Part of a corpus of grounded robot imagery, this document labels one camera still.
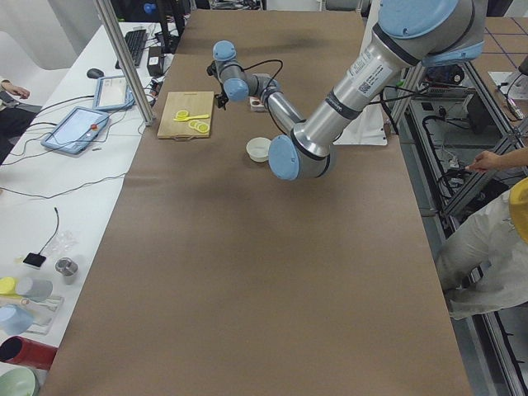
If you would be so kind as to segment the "person hand at right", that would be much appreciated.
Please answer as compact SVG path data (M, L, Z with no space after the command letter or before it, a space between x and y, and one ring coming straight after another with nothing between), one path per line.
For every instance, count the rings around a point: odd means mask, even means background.
M487 172L490 170L507 169L509 167L510 165L507 164L504 156L483 151L474 158L473 162L466 169L473 172Z

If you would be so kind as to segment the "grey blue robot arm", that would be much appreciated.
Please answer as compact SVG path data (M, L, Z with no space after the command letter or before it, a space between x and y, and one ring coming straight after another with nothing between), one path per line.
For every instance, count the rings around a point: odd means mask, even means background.
M280 126L283 133L268 151L278 178L317 178L335 163L334 141L402 69L457 64L481 55L487 7L485 1L381 2L370 43L308 118L274 78L247 73L230 41L214 45L207 73L222 87L219 106L259 97Z

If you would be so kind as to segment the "person hand at left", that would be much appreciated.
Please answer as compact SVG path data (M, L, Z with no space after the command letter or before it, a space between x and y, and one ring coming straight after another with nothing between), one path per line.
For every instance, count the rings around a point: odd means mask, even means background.
M9 80L1 81L1 88L9 94L14 95L16 97L20 97L21 99L28 99L31 94L24 87L16 86L12 84Z

